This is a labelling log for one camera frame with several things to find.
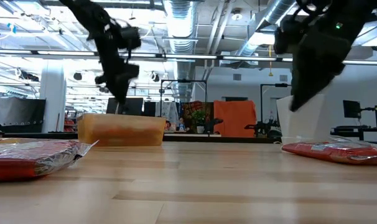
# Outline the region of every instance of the wooden table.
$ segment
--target wooden table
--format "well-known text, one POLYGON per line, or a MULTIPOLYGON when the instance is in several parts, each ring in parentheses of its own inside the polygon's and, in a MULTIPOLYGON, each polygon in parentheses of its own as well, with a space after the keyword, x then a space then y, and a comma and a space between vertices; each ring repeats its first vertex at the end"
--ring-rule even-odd
POLYGON ((0 223, 377 223, 377 167, 278 145, 93 149, 40 180, 0 184, 0 223))

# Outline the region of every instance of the potted plant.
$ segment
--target potted plant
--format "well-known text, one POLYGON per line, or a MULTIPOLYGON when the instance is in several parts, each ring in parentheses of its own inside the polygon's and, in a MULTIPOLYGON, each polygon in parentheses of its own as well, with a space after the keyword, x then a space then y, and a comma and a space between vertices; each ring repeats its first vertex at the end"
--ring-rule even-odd
POLYGON ((205 110, 196 110, 192 114, 192 118, 197 126, 197 134, 204 132, 205 126, 205 110))

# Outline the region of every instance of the white pillar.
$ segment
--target white pillar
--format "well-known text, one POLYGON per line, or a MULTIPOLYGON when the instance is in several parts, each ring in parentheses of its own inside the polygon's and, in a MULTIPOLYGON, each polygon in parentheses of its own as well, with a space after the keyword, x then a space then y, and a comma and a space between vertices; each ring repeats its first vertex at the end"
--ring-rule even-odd
POLYGON ((63 131, 67 81, 62 60, 44 60, 40 99, 46 99, 42 132, 63 131))

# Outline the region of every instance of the orange cloth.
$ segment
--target orange cloth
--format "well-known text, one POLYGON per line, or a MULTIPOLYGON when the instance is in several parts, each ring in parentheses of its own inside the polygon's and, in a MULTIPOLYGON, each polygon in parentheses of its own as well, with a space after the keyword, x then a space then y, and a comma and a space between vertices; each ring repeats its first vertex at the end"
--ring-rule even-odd
POLYGON ((253 101, 214 101, 214 118, 222 119, 215 125, 214 132, 222 137, 253 138, 253 129, 245 130, 248 124, 256 124, 255 104, 253 101))

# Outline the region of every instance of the plastic wrapper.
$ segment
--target plastic wrapper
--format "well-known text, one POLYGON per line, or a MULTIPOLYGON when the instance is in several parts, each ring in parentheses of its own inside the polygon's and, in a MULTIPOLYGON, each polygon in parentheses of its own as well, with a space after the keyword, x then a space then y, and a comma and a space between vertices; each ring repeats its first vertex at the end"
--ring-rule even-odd
POLYGON ((377 144, 346 138, 331 138, 329 142, 286 144, 282 150, 331 162, 377 165, 377 144))
POLYGON ((93 145, 48 139, 0 139, 0 181, 27 180, 72 165, 93 145))

